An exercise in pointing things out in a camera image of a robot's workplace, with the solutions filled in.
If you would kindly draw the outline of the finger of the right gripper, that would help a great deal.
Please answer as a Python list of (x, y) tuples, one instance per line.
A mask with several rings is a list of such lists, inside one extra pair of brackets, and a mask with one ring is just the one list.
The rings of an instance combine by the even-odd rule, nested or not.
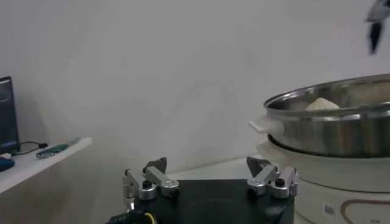
[(383, 26), (388, 18), (389, 0), (375, 0), (366, 16), (366, 22), (370, 24), (368, 40), (371, 55), (374, 55), (378, 49)]

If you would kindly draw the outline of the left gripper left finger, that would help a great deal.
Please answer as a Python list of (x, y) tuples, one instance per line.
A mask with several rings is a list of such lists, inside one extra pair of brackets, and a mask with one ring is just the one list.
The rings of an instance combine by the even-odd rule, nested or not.
[(168, 177), (166, 157), (149, 161), (141, 170), (126, 169), (122, 177), (122, 194), (127, 210), (135, 209), (135, 200), (150, 201), (160, 191), (162, 197), (177, 198), (180, 195), (178, 180)]

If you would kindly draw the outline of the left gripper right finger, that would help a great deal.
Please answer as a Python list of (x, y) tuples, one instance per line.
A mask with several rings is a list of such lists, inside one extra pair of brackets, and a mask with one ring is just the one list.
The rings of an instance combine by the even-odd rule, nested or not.
[(298, 195), (299, 173), (294, 167), (286, 166), (279, 170), (266, 159), (246, 158), (252, 178), (247, 180), (247, 193), (259, 197), (267, 192), (274, 198), (285, 199)]

